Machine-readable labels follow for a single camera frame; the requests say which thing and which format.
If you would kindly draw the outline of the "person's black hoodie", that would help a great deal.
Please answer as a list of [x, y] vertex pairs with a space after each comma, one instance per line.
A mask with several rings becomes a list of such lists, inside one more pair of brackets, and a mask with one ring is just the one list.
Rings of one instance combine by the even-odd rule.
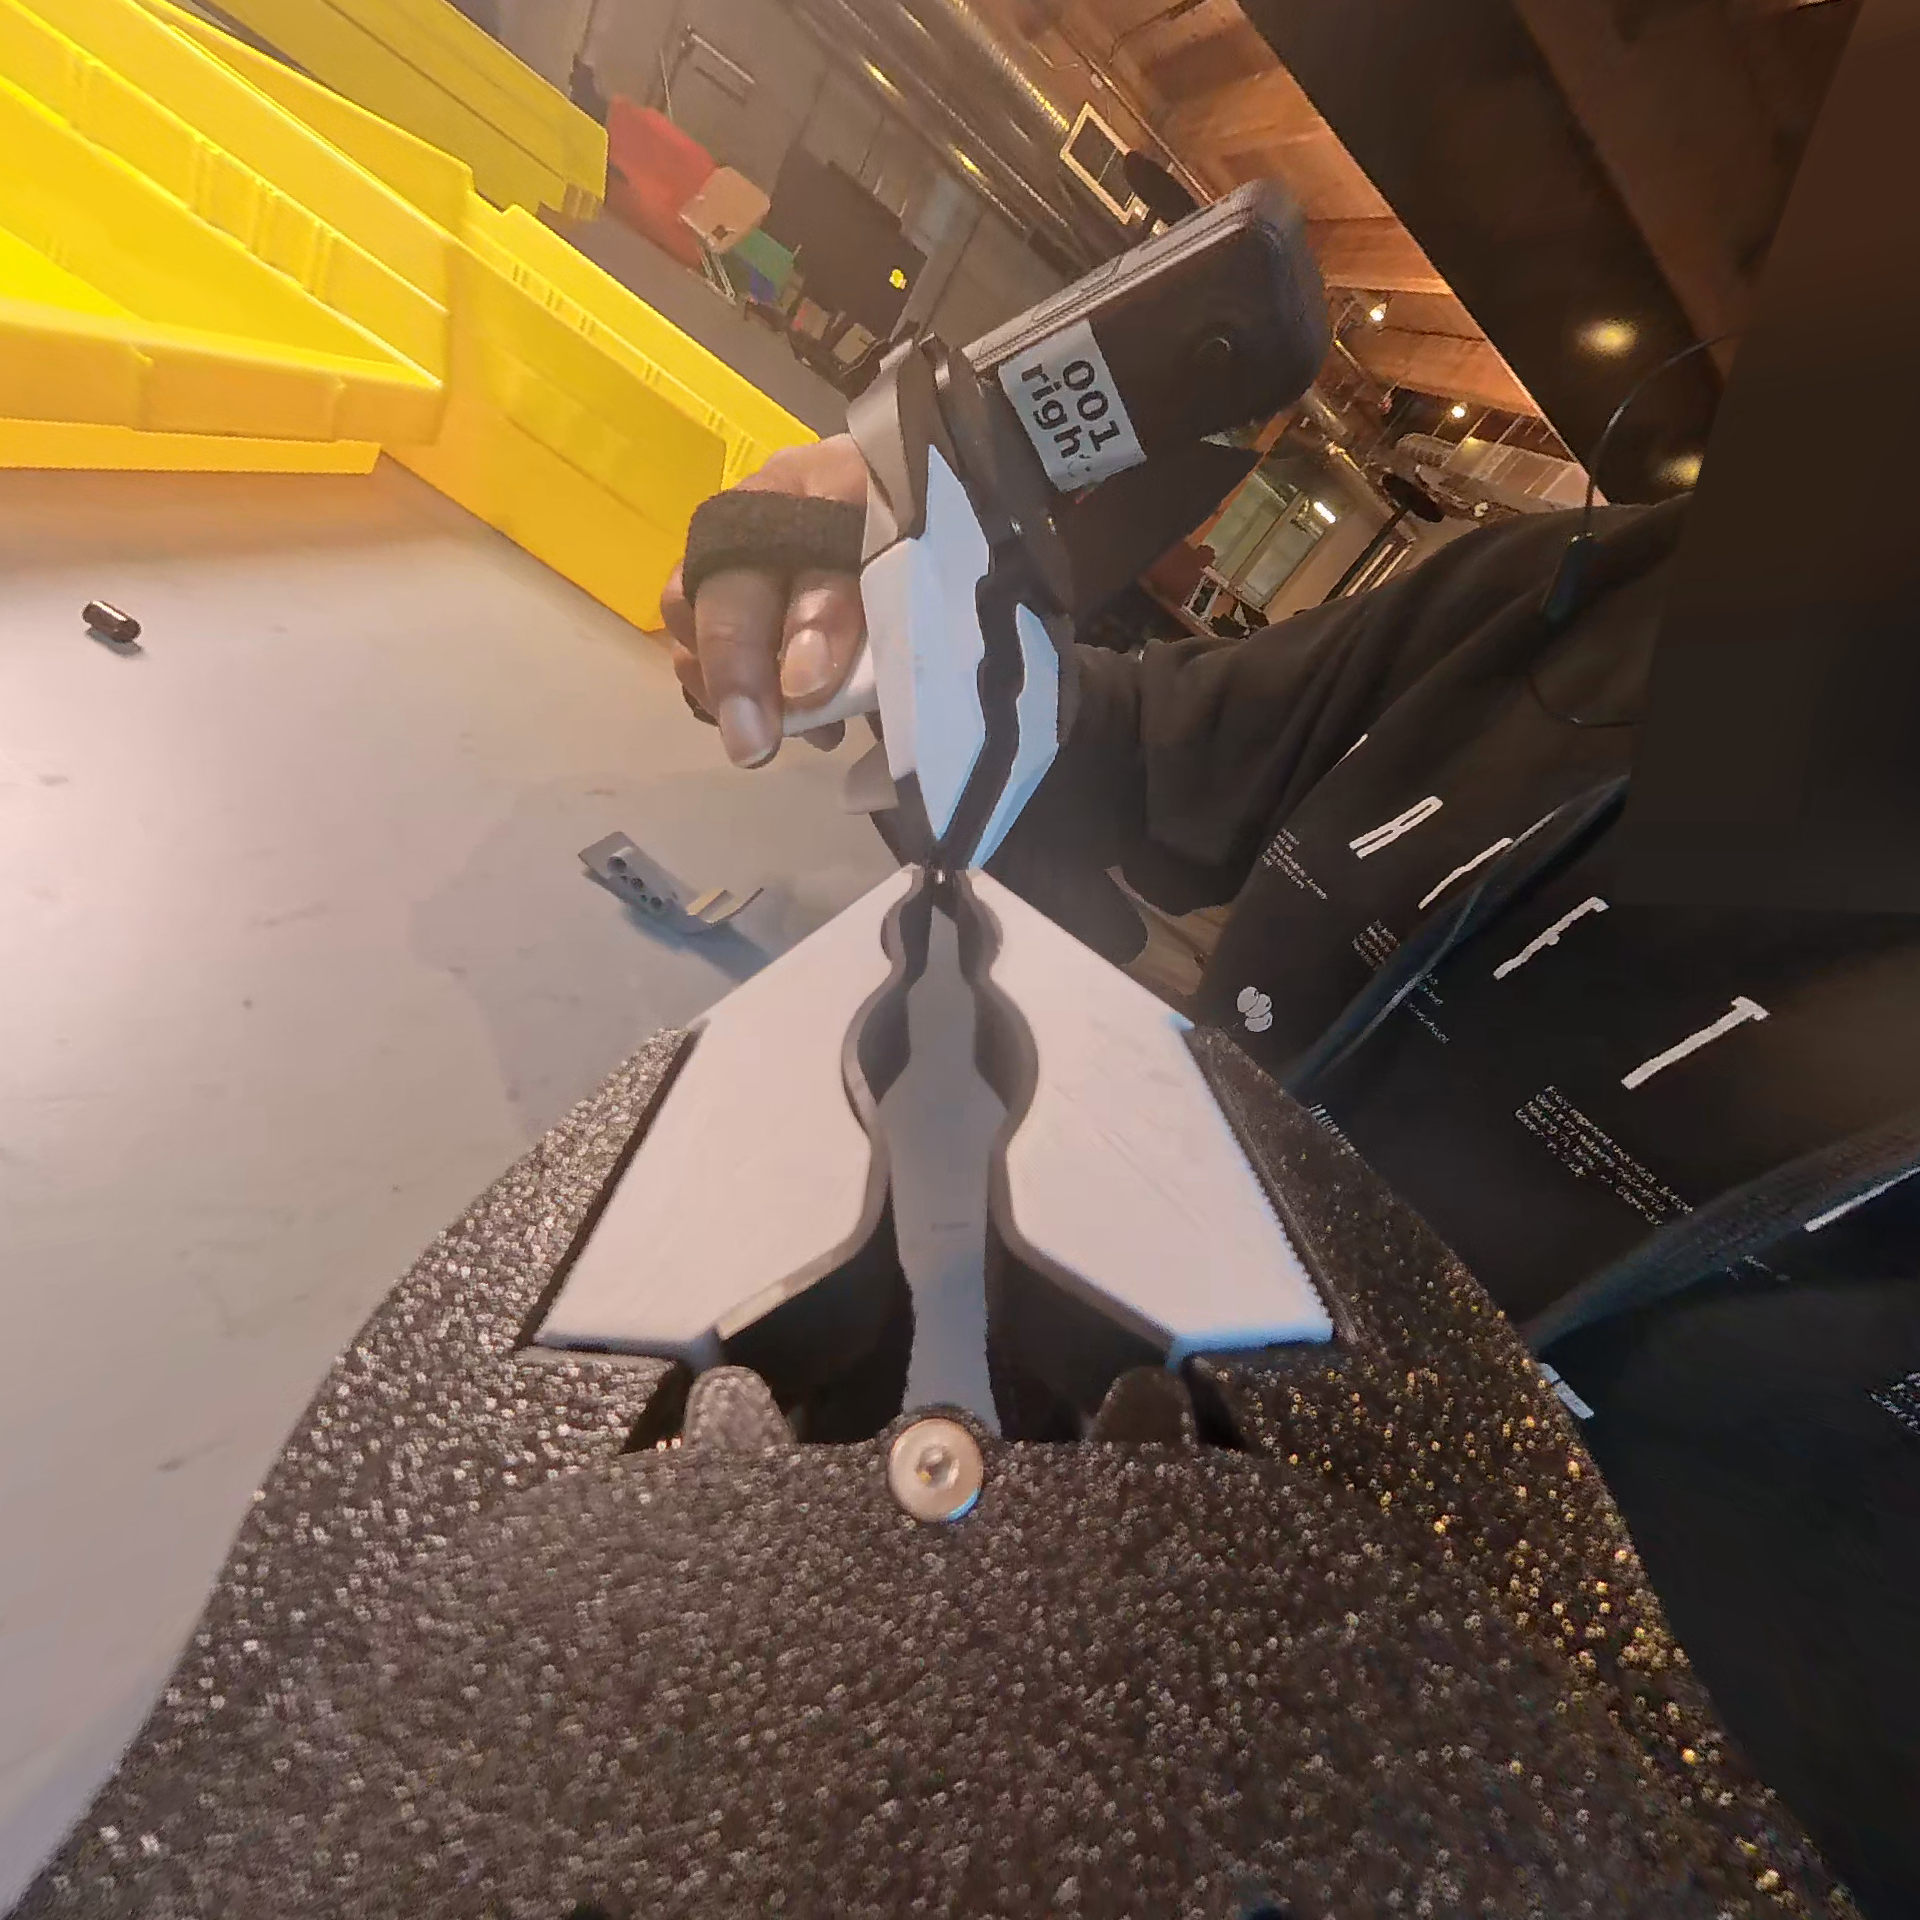
[[1694, 1669], [1876, 1918], [1916, 1916], [1916, 928], [1629, 904], [1685, 506], [1557, 514], [1220, 659], [1210, 1020], [1580, 1405]]

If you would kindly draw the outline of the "cream folding chair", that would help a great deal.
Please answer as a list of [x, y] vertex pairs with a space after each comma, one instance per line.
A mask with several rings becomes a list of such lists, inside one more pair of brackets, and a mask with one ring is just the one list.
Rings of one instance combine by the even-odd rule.
[[726, 257], [763, 220], [772, 197], [756, 179], [717, 165], [679, 209], [679, 225], [694, 243], [697, 265], [707, 287], [731, 297]]

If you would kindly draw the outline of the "yellow plastic parts bin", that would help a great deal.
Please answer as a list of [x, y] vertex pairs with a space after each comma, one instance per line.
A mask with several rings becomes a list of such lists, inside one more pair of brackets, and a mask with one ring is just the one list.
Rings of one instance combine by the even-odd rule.
[[426, 444], [451, 238], [144, 3], [3, 6], [3, 463]]

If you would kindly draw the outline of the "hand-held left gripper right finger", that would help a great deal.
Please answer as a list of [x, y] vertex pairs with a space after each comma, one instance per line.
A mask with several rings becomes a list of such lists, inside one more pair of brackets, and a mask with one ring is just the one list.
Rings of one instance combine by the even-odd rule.
[[1332, 1341], [1189, 1020], [986, 875], [959, 881], [959, 925], [1004, 1251], [1148, 1347]]

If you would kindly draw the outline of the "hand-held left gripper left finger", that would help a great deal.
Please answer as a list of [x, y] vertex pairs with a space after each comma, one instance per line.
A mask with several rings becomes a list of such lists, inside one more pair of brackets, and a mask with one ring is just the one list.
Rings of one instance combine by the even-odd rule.
[[687, 1033], [556, 1275], [535, 1341], [573, 1354], [853, 1354], [884, 1326], [859, 1275], [886, 1217], [882, 1097], [932, 898], [900, 872]]

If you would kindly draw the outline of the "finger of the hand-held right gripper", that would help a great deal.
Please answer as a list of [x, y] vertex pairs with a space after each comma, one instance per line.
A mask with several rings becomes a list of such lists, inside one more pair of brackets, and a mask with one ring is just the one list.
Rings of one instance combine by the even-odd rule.
[[982, 872], [1035, 803], [1070, 731], [1070, 626], [1022, 600], [984, 600], [982, 756], [964, 786], [956, 869]]
[[989, 547], [973, 501], [939, 451], [925, 454], [923, 532], [864, 564], [859, 589], [872, 653], [886, 776], [917, 786], [934, 839], [951, 829], [986, 747], [978, 669], [986, 657], [978, 582]]

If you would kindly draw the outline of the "person's right forearm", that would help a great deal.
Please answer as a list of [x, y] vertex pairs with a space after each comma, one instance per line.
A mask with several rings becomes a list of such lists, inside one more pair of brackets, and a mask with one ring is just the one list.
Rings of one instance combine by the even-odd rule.
[[1563, 626], [1541, 603], [1576, 513], [1458, 537], [1386, 587], [1295, 612], [1250, 638], [1183, 638], [1141, 657], [1075, 648], [1075, 714], [1036, 794], [986, 861], [1003, 885], [1091, 944], [1120, 872], [1169, 913], [1232, 904], [1261, 850], [1310, 797], [1391, 809], [1414, 781], [1485, 744], [1551, 641], [1588, 659], [1630, 634], [1629, 597], [1658, 589], [1686, 503], [1610, 506], [1591, 520], [1591, 600]]

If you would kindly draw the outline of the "black round pole stand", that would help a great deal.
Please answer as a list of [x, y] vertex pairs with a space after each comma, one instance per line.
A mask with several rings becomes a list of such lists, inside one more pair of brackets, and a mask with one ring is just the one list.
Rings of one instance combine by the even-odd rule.
[[1451, 510], [1417, 475], [1386, 472], [1379, 478], [1379, 494], [1391, 506], [1379, 537], [1383, 542], [1380, 582], [1414, 572], [1438, 544], [1451, 542]]

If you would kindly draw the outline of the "grey desk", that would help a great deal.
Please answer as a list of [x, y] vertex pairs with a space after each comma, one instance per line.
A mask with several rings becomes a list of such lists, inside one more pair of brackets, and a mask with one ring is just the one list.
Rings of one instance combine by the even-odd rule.
[[[886, 872], [841, 781], [390, 463], [3, 475], [6, 1905], [409, 1263]], [[665, 932], [607, 834], [763, 894]]]

